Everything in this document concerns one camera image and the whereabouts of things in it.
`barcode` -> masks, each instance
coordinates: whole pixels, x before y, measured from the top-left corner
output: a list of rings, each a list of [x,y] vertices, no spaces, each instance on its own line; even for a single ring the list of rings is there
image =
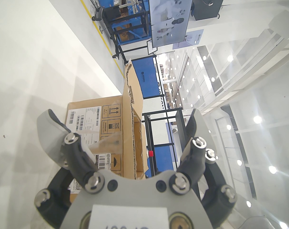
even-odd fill
[[[99,125],[99,114],[100,114],[100,108],[97,110],[97,121],[96,121],[96,126]]]
[[[80,123],[80,116],[77,117],[77,126],[76,126],[76,131],[79,130],[79,123]]]
[[[105,155],[99,155],[98,169],[105,169]]]
[[[80,130],[83,130],[83,124],[84,124],[84,115],[81,115]]]
[[[72,124],[73,123],[73,117],[75,116],[75,111],[72,111],[70,113],[70,117],[69,117],[69,124]]]
[[[82,190],[82,186],[81,186],[81,184],[79,184],[79,182],[77,180],[75,181],[75,190],[76,191]]]

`open cardboard box flap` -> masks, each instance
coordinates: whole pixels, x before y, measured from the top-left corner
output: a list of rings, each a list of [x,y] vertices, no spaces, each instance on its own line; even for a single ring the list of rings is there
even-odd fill
[[[125,66],[122,97],[124,177],[142,179],[148,170],[145,132],[141,123],[143,96],[131,60]]]

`black cabinet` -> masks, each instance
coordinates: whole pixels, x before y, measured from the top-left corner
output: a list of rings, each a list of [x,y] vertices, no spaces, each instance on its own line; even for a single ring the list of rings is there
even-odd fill
[[[191,15],[195,20],[217,17],[223,0],[193,0]]]

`television screen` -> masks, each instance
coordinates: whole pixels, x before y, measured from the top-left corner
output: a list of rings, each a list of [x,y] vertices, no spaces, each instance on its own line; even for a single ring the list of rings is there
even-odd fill
[[[192,0],[149,0],[153,47],[184,41]]]

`poster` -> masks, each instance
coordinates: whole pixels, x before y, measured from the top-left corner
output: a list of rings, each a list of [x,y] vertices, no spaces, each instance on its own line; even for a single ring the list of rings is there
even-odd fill
[[[149,0],[153,47],[184,41],[191,3],[192,0]]]
[[[183,48],[183,47],[198,45],[200,43],[202,35],[203,35],[203,29],[187,32],[185,35],[185,40],[183,42],[173,44],[173,50]]]

